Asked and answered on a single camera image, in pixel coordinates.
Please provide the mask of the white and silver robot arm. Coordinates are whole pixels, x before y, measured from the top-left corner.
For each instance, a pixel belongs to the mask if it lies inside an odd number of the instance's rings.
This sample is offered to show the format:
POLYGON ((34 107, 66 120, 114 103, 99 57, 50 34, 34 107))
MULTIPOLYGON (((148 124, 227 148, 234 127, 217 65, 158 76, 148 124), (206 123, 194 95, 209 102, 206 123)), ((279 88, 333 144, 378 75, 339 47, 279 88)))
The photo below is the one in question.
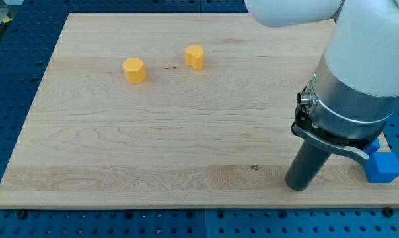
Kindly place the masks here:
POLYGON ((364 150, 399 105, 399 1, 247 0, 271 27, 335 20, 311 79, 297 95, 292 132, 303 139, 296 162, 324 163, 331 154, 366 163, 364 150))

